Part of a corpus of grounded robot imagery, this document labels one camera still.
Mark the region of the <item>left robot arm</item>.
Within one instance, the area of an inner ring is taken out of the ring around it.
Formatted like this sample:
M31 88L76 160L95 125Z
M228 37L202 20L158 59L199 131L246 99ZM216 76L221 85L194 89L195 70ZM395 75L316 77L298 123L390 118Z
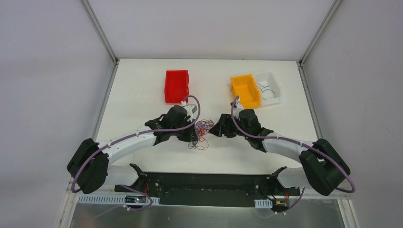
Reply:
M145 186L145 179L139 168L133 164L116 166L114 163L171 137L187 143L196 141L193 114L197 111L195 104L174 105L168 113L145 122L134 133L120 139L95 142L88 138L67 164L67 171L84 194L107 185L126 185L133 192L140 192Z

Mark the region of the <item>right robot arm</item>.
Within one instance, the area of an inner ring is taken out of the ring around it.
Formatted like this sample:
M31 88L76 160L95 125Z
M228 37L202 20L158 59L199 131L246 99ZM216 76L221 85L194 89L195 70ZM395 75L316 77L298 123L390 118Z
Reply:
M235 114L222 114L209 130L217 137L244 137L255 150L278 154L301 164L300 168L280 167L269 175L270 190L283 194L288 188L311 187L328 196L334 190L354 193L351 171L329 141L320 138L314 142L299 141L282 136L261 126L254 110L245 109Z

